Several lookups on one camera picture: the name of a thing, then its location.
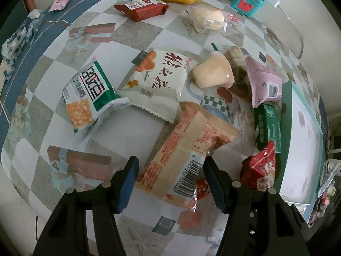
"barcode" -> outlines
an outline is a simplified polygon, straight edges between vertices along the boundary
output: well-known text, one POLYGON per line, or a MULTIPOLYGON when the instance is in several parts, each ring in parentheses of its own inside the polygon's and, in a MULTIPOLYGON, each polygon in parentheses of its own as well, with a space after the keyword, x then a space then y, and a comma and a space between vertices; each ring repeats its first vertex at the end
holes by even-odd
POLYGON ((192 197, 194 195, 194 190, 197 187, 196 178, 202 168, 202 163, 199 163, 195 160, 191 160, 187 167, 188 167, 187 174, 185 174, 185 176, 180 177, 179 181, 174 186, 173 191, 186 197, 192 197))
POLYGON ((74 83, 74 85, 75 85, 75 87, 76 87, 76 89, 77 89, 77 91, 78 91, 79 96, 80 96, 81 98, 83 98, 83 97, 85 96, 85 91, 84 91, 84 89, 82 88, 82 85, 81 85, 80 81, 78 80, 78 78, 75 78, 75 79, 73 80, 73 83, 74 83))
POLYGON ((278 96, 278 85, 276 84, 268 84, 268 97, 277 98, 278 96))

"cable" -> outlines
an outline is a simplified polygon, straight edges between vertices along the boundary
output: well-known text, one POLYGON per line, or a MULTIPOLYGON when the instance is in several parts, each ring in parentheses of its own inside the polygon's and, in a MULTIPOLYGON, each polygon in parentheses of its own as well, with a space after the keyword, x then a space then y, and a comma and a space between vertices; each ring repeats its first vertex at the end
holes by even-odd
POLYGON ((294 25, 295 29, 298 31, 299 39, 301 41, 301 49, 297 58, 300 59, 303 55, 303 49, 304 49, 303 36, 301 32, 299 31, 299 29, 295 26, 294 22, 291 21, 291 19, 288 17, 288 15, 285 14, 285 12, 281 9, 281 7, 280 6, 277 6, 277 7, 280 9, 280 11, 284 14, 284 16, 291 22, 292 25, 294 25))
POLYGON ((38 242, 37 226, 38 226, 38 216, 35 218, 35 239, 38 242))
POLYGON ((331 136, 334 135, 334 133, 336 132, 336 130, 340 127, 341 123, 335 128, 335 130, 331 133, 331 135, 329 136, 329 139, 331 140, 331 136))

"white snack bag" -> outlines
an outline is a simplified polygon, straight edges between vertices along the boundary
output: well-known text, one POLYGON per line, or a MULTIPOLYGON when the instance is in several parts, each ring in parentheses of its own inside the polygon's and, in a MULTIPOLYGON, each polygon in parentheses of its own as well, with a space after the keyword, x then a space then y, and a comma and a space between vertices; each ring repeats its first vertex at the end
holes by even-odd
POLYGON ((132 105, 174 122, 187 73, 196 64, 176 51, 153 49, 118 93, 132 105))
POLYGON ((96 59, 71 79, 62 97, 80 140, 88 140, 112 110, 130 105, 111 86, 96 59))

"green and white snack bag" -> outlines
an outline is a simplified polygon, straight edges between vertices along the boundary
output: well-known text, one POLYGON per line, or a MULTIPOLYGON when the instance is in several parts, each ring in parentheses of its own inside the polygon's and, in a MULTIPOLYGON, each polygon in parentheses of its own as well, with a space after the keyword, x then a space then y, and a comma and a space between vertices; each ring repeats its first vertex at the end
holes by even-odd
POLYGON ((111 86, 96 59, 71 79, 62 97, 79 140, 89 139, 112 110, 130 105, 111 86))

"floor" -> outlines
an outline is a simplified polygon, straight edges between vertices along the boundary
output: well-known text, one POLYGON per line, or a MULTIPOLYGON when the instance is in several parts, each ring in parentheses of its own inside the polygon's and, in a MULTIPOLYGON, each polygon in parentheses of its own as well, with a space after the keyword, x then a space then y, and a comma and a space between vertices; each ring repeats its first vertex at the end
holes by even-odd
MULTIPOLYGON (((21 198, 0 165, 0 224, 20 255, 32 253, 35 248, 35 219, 35 211, 21 198)), ((38 218, 38 237, 45 224, 38 218)))

